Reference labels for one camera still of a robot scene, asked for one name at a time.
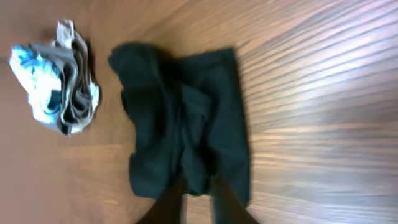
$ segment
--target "wood grain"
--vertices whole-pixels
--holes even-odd
[[[175,55],[237,48],[258,220],[398,222],[397,1],[3,0],[1,55],[63,17],[91,42],[103,100],[65,138],[33,120],[0,63],[0,223],[134,223],[154,203],[129,186],[135,130],[106,61],[132,40]],[[187,198],[187,223],[211,223],[209,197]]]

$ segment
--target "floor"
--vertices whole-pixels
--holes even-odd
[[[64,17],[91,42],[102,104],[63,137],[0,63],[0,223],[134,223],[154,203],[129,186],[134,125],[106,61],[132,40],[175,55],[236,47],[262,223],[398,222],[398,1],[3,0],[0,56]],[[208,197],[187,209],[187,223],[211,223]]]

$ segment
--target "fabric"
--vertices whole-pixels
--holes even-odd
[[[109,64],[136,127],[129,164],[134,193],[159,198],[182,177],[190,194],[208,194],[217,175],[246,206],[249,147],[233,49],[171,59],[130,43],[113,49]]]
[[[9,64],[37,121],[67,135],[91,122],[100,88],[88,70],[87,45],[71,20],[58,22],[57,37],[47,45],[13,47]]]

